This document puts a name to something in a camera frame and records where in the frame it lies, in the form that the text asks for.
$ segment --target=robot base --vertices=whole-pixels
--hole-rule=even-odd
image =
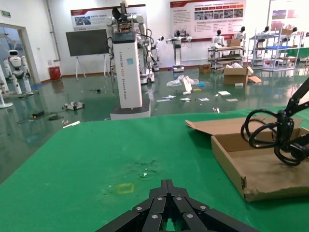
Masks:
[[[140,83],[143,84],[149,84],[155,81],[155,75],[153,73],[151,74],[142,74],[140,75]]]
[[[183,65],[174,65],[173,66],[173,72],[174,73],[180,73],[180,72],[183,72],[184,71],[184,66]]]
[[[153,65],[153,69],[154,69],[154,72],[158,72],[158,71],[160,71],[160,69],[159,69],[159,65]]]
[[[13,106],[13,103],[0,104],[0,109],[5,109]]]
[[[139,108],[120,108],[120,102],[111,112],[111,120],[132,119],[139,117],[150,117],[150,100],[142,99],[143,105]]]

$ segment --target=plastic bag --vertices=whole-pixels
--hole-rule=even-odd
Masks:
[[[183,79],[183,78],[184,78],[184,75],[180,75],[176,80],[169,81],[169,82],[166,84],[166,86],[167,86],[167,87],[181,86],[182,83],[181,83],[180,80]],[[198,85],[198,84],[199,84],[199,80],[197,80],[197,79],[191,79],[191,78],[189,78],[189,79],[190,79],[190,83],[191,83],[192,86]]]

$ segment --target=display board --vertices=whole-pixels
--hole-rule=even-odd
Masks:
[[[292,29],[297,27],[298,32],[306,30],[308,13],[303,0],[271,0],[268,16],[270,31]]]
[[[106,17],[112,17],[112,7],[101,7],[81,10],[71,10],[74,31],[106,29],[104,23]],[[130,5],[126,9],[127,15],[142,15],[147,26],[146,5]]]
[[[172,36],[179,30],[192,41],[207,41],[220,29],[225,39],[232,39],[244,26],[245,9],[246,0],[172,1]]]
[[[71,57],[107,54],[106,29],[67,32]]]

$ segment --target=red trash bin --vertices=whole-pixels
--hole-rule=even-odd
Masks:
[[[49,76],[51,80],[59,80],[61,78],[60,67],[50,67]]]

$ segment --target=green table surface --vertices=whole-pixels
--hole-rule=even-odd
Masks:
[[[296,57],[298,53],[298,48],[288,50],[287,57]],[[309,47],[301,47],[299,49],[298,57],[305,58],[309,57]]]
[[[0,186],[0,231],[92,232],[147,199],[161,179],[172,179],[190,197],[263,232],[308,231],[309,198],[244,201],[214,158],[210,137],[185,123],[249,112],[85,122],[63,129]],[[298,116],[308,127],[309,112]]]

